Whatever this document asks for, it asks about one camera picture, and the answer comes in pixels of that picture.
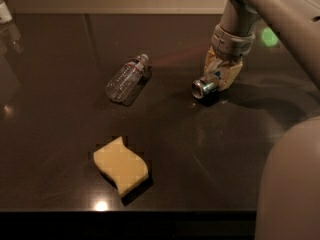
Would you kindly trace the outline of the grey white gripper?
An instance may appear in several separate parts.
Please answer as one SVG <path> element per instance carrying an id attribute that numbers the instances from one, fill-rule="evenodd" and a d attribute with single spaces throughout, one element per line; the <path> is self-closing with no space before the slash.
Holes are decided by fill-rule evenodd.
<path id="1" fill-rule="evenodd" d="M 219 78 L 219 91 L 228 89 L 233 84 L 243 67 L 242 62 L 228 63 L 220 66 L 223 60 L 241 60 L 251 51 L 254 40 L 254 33 L 251 33 L 248 36 L 238 36 L 227 32 L 220 24 L 215 27 L 211 37 L 212 47 L 207 51 L 203 73 L 205 75 L 209 75 L 218 70 L 217 76 Z"/>

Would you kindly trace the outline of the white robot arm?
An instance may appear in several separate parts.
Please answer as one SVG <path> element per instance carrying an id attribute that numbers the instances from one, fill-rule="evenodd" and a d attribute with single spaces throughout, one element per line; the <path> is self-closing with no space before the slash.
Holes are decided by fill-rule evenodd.
<path id="1" fill-rule="evenodd" d="M 249 53 L 253 28 L 263 20 L 305 77 L 278 73 L 287 95 L 318 91 L 320 85 L 319 4 L 313 0 L 228 0 L 211 39 L 218 68 Z M 320 240 L 320 119 L 309 115 L 277 138 L 259 184 L 254 240 Z"/>

